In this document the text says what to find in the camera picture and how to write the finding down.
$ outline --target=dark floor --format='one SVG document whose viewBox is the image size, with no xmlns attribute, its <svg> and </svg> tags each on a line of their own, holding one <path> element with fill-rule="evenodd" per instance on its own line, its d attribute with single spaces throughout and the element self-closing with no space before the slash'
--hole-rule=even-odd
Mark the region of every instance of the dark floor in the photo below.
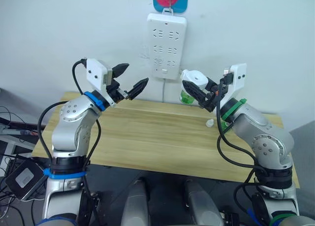
<svg viewBox="0 0 315 226">
<path fill-rule="evenodd" d="M 149 210 L 152 226 L 192 223 L 182 197 L 182 184 L 188 179 L 187 176 L 91 165 L 87 175 L 89 186 L 91 191 L 103 192 L 104 197 L 102 200 L 103 205 L 105 205 L 105 220 L 109 226 L 120 225 L 128 189 L 139 177 L 145 177 L 149 185 L 151 193 Z M 193 179 L 210 194 L 220 210 L 231 209 L 233 212 L 241 213 L 233 201 L 233 190 L 237 183 L 203 178 Z M 240 201 L 245 206 L 250 205 L 242 196 L 240 196 Z M 36 223 L 41 220 L 43 203 L 43 201 L 35 201 L 34 203 L 33 212 Z M 16 200 L 12 205 L 21 210 L 26 226 L 32 226 L 31 202 Z M 241 219 L 253 225 L 248 216 L 242 214 Z M 10 209 L 5 218 L 0 220 L 0 225 L 19 226 L 21 225 L 21 220 L 17 212 L 14 209 Z"/>
</svg>

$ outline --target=white power strip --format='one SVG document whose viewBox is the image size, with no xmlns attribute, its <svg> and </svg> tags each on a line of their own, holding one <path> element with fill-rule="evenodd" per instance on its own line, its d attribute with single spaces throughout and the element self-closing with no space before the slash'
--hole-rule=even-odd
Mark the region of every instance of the white power strip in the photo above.
<svg viewBox="0 0 315 226">
<path fill-rule="evenodd" d="M 153 76 L 177 79 L 186 27 L 187 20 L 184 17 L 149 14 L 149 53 Z"/>
</svg>

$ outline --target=black wire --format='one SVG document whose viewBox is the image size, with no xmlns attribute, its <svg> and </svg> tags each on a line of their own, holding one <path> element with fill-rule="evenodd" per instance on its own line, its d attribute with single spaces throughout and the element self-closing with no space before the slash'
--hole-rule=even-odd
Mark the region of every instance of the black wire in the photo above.
<svg viewBox="0 0 315 226">
<path fill-rule="evenodd" d="M 34 131 L 34 130 L 32 130 L 32 129 L 27 128 L 28 124 L 27 124 L 20 116 L 18 116 L 17 114 L 15 114 L 15 113 L 13 113 L 13 112 L 10 112 L 10 111 L 9 111 L 6 107 L 4 107 L 4 106 L 2 106 L 2 107 L 5 108 L 5 109 L 7 110 L 7 112 L 0 112 L 0 114 L 6 114 L 6 113 L 9 113 L 9 114 L 10 114 L 10 122 L 9 122 L 9 124 L 7 124 L 7 125 L 17 128 L 17 126 L 15 126 L 15 125 L 12 124 L 11 114 L 13 114 L 13 115 L 15 115 L 16 117 L 18 117 L 18 118 L 23 122 L 23 124 L 25 124 L 25 126 L 26 126 L 25 129 L 26 129 L 26 130 L 36 132 L 36 131 Z"/>
<path fill-rule="evenodd" d="M 89 154 L 88 154 L 88 157 L 86 158 L 86 160 L 85 160 L 85 162 L 84 162 L 83 168 L 85 168 L 85 167 L 88 165 L 89 160 L 90 160 L 90 158 L 91 158 L 91 156 L 92 156 L 92 154 L 93 154 L 93 152 L 94 152 L 94 150 L 95 150 L 95 148 L 96 148 L 96 146 L 97 146 L 97 144 L 98 144 L 98 142 L 99 142 L 99 140 L 100 140 L 101 127 L 100 127 L 100 124 L 99 124 L 99 121 L 98 121 L 98 120 L 96 120 L 96 124 L 97 124 L 97 128 L 98 128 L 97 138 L 96 138 L 96 141 L 95 141 L 93 147 L 91 148 L 91 150 L 90 150 L 90 152 L 89 152 Z"/>
<path fill-rule="evenodd" d="M 223 133 L 223 129 L 222 129 L 222 126 L 221 126 L 221 117 L 220 117 L 220 101 L 221 101 L 221 94 L 222 94 L 222 86 L 223 86 L 223 80 L 220 81 L 220 84 L 219 84 L 219 91 L 218 91 L 218 100 L 217 100 L 217 123 L 218 123 L 218 129 L 219 129 L 219 133 L 220 135 L 222 136 L 222 139 L 223 141 L 230 147 L 238 150 L 238 151 L 241 151 L 241 152 L 244 152 L 246 154 L 248 154 L 253 160 L 254 160 L 254 163 L 257 163 L 257 158 L 251 153 L 249 152 L 248 150 L 245 150 L 241 147 L 238 147 L 232 143 L 230 143 L 226 137 L 224 136 L 224 133 Z"/>
<path fill-rule="evenodd" d="M 11 117 L 11 112 L 9 111 L 9 109 L 7 108 L 7 107 L 5 107 L 5 106 L 0 106 L 0 107 L 2 107 L 2 108 L 4 108 L 4 109 L 6 109 L 7 111 L 8 111 L 8 113 L 9 113 L 9 116 L 10 116 L 10 122 L 9 122 L 9 124 L 8 125 L 10 125 L 11 124 L 11 121 L 12 121 L 12 117 Z"/>
<path fill-rule="evenodd" d="M 86 60 L 85 60 L 85 59 L 81 59 L 80 61 L 75 62 L 74 65 L 72 66 L 72 76 L 73 76 L 73 80 L 74 80 L 74 83 L 75 83 L 75 85 L 77 86 L 77 88 L 78 88 L 78 90 L 79 90 L 79 92 L 80 92 L 81 95 L 83 94 L 83 92 L 82 92 L 82 90 L 81 90 L 81 88 L 80 88 L 80 85 L 79 85 L 79 83 L 78 83 L 78 81 L 77 81 L 77 78 L 76 78 L 76 76 L 75 76 L 75 69 L 76 69 L 76 67 L 77 67 L 79 64 L 83 64 L 84 61 L 86 61 Z M 96 146 L 97 146 L 97 144 L 98 144 L 98 142 L 99 142 L 99 140 L 100 140 L 100 136 L 101 136 L 101 126 L 100 126 L 98 120 L 96 120 L 96 124 L 97 124 L 97 128 L 98 128 L 97 138 L 96 138 L 96 141 L 95 141 L 93 147 L 91 148 L 91 150 L 90 150 L 90 152 L 89 152 L 89 154 L 88 154 L 88 156 L 87 156 L 87 158 L 86 158 L 86 160 L 85 160 L 85 162 L 84 162 L 83 168 L 85 168 L 85 167 L 89 164 L 90 158 L 91 158 L 91 156 L 92 156 L 92 154 L 93 154 L 93 152 L 94 152 L 94 150 L 95 150 L 95 148 L 96 148 Z"/>
<path fill-rule="evenodd" d="M 248 175 L 248 177 L 247 177 L 247 179 L 245 180 L 244 183 L 248 183 L 248 182 L 251 180 L 252 175 L 253 175 L 254 173 L 255 173 L 255 171 L 252 169 L 252 170 L 250 171 L 250 173 L 249 173 L 249 175 Z M 252 201 L 252 197 L 248 194 L 245 185 L 242 186 L 242 189 L 243 189 L 243 192 L 244 192 L 244 194 L 246 195 L 246 197 L 247 197 L 250 201 Z"/>
<path fill-rule="evenodd" d="M 34 202 L 35 202 L 35 200 L 33 200 L 31 203 L 31 221 L 33 222 L 33 225 L 36 226 L 35 219 L 34 219 L 34 213 L 33 213 Z"/>
<path fill-rule="evenodd" d="M 13 201 L 11 201 L 10 203 L 7 203 L 5 205 L 1 204 L 2 206 L 8 206 L 8 205 L 12 204 L 15 201 L 16 197 L 15 196 L 7 196 L 6 198 L 1 199 L 0 201 L 3 201 L 5 199 L 13 199 Z"/>
<path fill-rule="evenodd" d="M 225 130 L 224 132 L 227 132 L 228 130 L 230 130 L 232 128 L 234 124 L 230 124 Z M 244 168 L 257 168 L 257 169 L 260 169 L 264 172 L 266 172 L 266 170 L 264 168 L 262 168 L 261 166 L 256 166 L 256 165 L 251 165 L 251 164 L 244 164 L 244 163 L 238 163 L 236 161 L 233 161 L 231 159 L 229 159 L 223 152 L 222 152 L 222 149 L 221 149 L 221 146 L 220 146 L 220 142 L 221 142 L 221 135 L 218 137 L 217 139 L 217 149 L 218 149 L 218 152 L 219 154 L 223 157 L 223 159 L 225 159 L 227 162 L 231 163 L 231 164 L 234 164 L 234 165 L 237 165 L 237 166 L 240 166 L 240 167 L 244 167 Z"/>
<path fill-rule="evenodd" d="M 225 138 L 225 136 L 224 136 L 224 134 L 225 134 L 228 130 L 230 130 L 234 124 L 233 124 L 233 123 L 230 124 L 229 127 L 228 127 L 225 131 L 222 130 L 221 117 L 220 117 L 220 116 L 221 116 L 221 115 L 220 115 L 220 101 L 221 101 L 220 97 L 221 97 L 221 94 L 222 94 L 222 86 L 223 86 L 223 80 L 221 80 L 221 81 L 220 81 L 220 84 L 219 84 L 218 100 L 217 100 L 217 107 L 216 107 L 216 108 L 217 108 L 217 124 L 218 124 L 219 133 L 220 133 L 220 136 L 218 137 L 218 140 L 217 140 L 217 149 L 218 149 L 220 155 L 221 155 L 226 161 L 228 161 L 228 162 L 231 163 L 231 164 L 234 164 L 234 165 L 237 165 L 237 166 L 240 166 L 240 167 L 245 167 L 245 168 L 259 169 L 259 170 L 261 170 L 262 172 L 264 172 L 264 173 L 267 175 L 267 172 L 266 172 L 266 170 L 265 170 L 263 167 L 261 167 L 261 166 L 259 166 L 259 165 L 251 165 L 251 164 L 238 163 L 238 162 L 233 161 L 233 160 L 229 159 L 228 157 L 226 157 L 226 156 L 224 155 L 224 153 L 222 152 L 221 147 L 220 147 L 221 138 L 225 141 L 225 143 L 226 143 L 227 145 L 229 145 L 230 147 L 232 147 L 232 148 L 234 148 L 234 149 L 236 149 L 236 150 L 239 150 L 239 151 L 242 151 L 242 152 L 248 154 L 250 157 L 252 157 L 252 159 L 254 160 L 254 163 L 257 163 L 257 159 L 256 159 L 256 157 L 255 157 L 252 153 L 250 153 L 249 151 L 247 151 L 247 150 L 245 150 L 245 149 L 243 149 L 243 148 L 240 148 L 240 147 L 238 147 L 238 146 L 236 146 L 236 145 L 231 144 L 231 143 Z"/>
<path fill-rule="evenodd" d="M 6 205 L 6 206 L 0 205 L 0 207 L 9 207 L 9 208 L 15 209 L 15 210 L 19 213 L 19 215 L 20 215 L 20 217 L 21 217 L 22 225 L 25 226 L 25 222 L 24 222 L 23 215 L 22 215 L 21 211 L 20 211 L 18 208 L 14 207 L 14 206 L 12 206 L 12 205 Z"/>
<path fill-rule="evenodd" d="M 238 199 L 237 199 L 237 192 L 243 187 L 243 186 L 261 186 L 264 185 L 265 183 L 242 183 L 240 185 L 238 185 L 233 193 L 233 198 L 234 201 L 236 203 L 236 205 L 244 212 L 247 214 L 247 210 L 239 203 Z"/>
<path fill-rule="evenodd" d="M 33 160 L 31 158 L 27 158 L 27 157 L 24 157 L 24 156 L 18 156 L 17 157 L 17 156 L 11 156 L 11 155 L 2 154 L 2 153 L 0 153 L 0 156 L 12 157 L 12 158 L 17 158 L 17 159 L 24 160 L 24 161 L 31 161 L 31 162 L 34 162 L 34 163 L 42 164 L 42 162 L 40 162 L 40 161 L 36 161 L 36 160 Z"/>
<path fill-rule="evenodd" d="M 40 115 L 40 117 L 39 117 L 39 119 L 38 119 L 38 123 L 37 123 L 38 138 L 39 138 L 41 144 L 43 145 L 44 150 L 45 150 L 45 152 L 46 152 L 46 154 L 47 154 L 47 156 L 48 156 L 48 158 L 49 158 L 49 160 L 50 160 L 51 163 L 53 162 L 53 158 L 52 158 L 52 156 L 51 156 L 51 154 L 50 154 L 50 152 L 49 152 L 49 149 L 48 149 L 48 147 L 47 147 L 47 145 L 46 145 L 46 143 L 45 143 L 45 141 L 44 141 L 44 139 L 43 139 L 43 137 L 42 137 L 42 134 L 41 134 L 41 122 L 43 121 L 43 118 L 44 118 L 45 114 L 46 114 L 50 109 L 52 109 L 53 107 L 55 107 L 55 106 L 57 106 L 57 105 L 64 104 L 64 103 L 67 103 L 67 102 L 68 102 L 68 101 L 60 101 L 60 102 L 57 102 L 57 103 L 54 103 L 54 104 L 50 105 L 49 107 L 47 107 L 47 108 L 41 113 L 41 115 Z"/>
<path fill-rule="evenodd" d="M 72 66 L 72 76 L 73 76 L 73 80 L 74 80 L 74 83 L 75 83 L 75 85 L 77 86 L 77 88 L 78 88 L 78 90 L 79 90 L 79 92 L 80 92 L 81 95 L 83 94 L 83 92 L 82 92 L 82 90 L 81 90 L 81 88 L 80 88 L 80 86 L 79 86 L 79 83 L 78 83 L 78 81 L 77 81 L 77 78 L 76 78 L 76 76 L 75 76 L 75 68 L 76 68 L 79 64 L 83 64 L 83 61 L 84 61 L 84 60 L 85 60 L 85 59 L 81 59 L 80 61 L 75 62 L 74 65 Z"/>
<path fill-rule="evenodd" d="M 91 197 L 91 192 L 90 192 L 90 189 L 89 189 L 89 186 L 88 186 L 88 181 L 87 181 L 86 176 L 83 176 L 83 184 L 84 184 L 84 188 L 85 188 L 86 194 L 88 195 L 88 198 L 89 198 L 91 204 L 93 205 L 93 214 L 95 216 L 97 225 L 101 226 L 96 206 L 95 206 L 94 201 L 93 201 L 93 199 Z"/>
</svg>

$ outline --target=table surface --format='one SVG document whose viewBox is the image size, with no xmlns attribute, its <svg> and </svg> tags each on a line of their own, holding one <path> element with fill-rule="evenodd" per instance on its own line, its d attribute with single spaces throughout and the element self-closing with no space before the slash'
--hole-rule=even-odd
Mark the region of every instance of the table surface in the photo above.
<svg viewBox="0 0 315 226">
<path fill-rule="evenodd" d="M 62 100 L 78 97 L 78 93 L 67 92 Z M 51 149 L 51 135 L 59 121 L 56 108 L 43 132 L 43 138 Z M 277 115 L 266 117 L 282 127 Z M 206 127 L 208 119 L 214 119 L 212 128 Z M 197 177 L 243 182 L 249 169 L 226 162 L 218 153 L 219 135 L 216 118 L 212 113 L 196 106 L 169 104 L 142 100 L 124 100 L 115 108 L 108 108 L 99 118 L 102 135 L 94 151 L 91 163 L 126 168 L 176 173 Z M 97 126 L 91 132 L 90 147 L 97 136 Z M 232 131 L 227 139 L 251 151 L 246 142 Z M 222 150 L 231 159 L 252 164 L 246 154 L 236 151 L 221 142 Z M 38 142 L 33 156 L 47 157 Z M 299 187 L 293 168 L 293 180 Z"/>
</svg>

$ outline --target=black device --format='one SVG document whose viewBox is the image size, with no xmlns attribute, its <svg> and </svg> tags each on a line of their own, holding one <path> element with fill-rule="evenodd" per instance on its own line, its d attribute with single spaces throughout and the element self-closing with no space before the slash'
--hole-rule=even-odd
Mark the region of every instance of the black device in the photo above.
<svg viewBox="0 0 315 226">
<path fill-rule="evenodd" d="M 38 164 L 24 161 L 7 177 L 5 183 L 19 200 L 27 200 L 46 178 Z"/>
</svg>

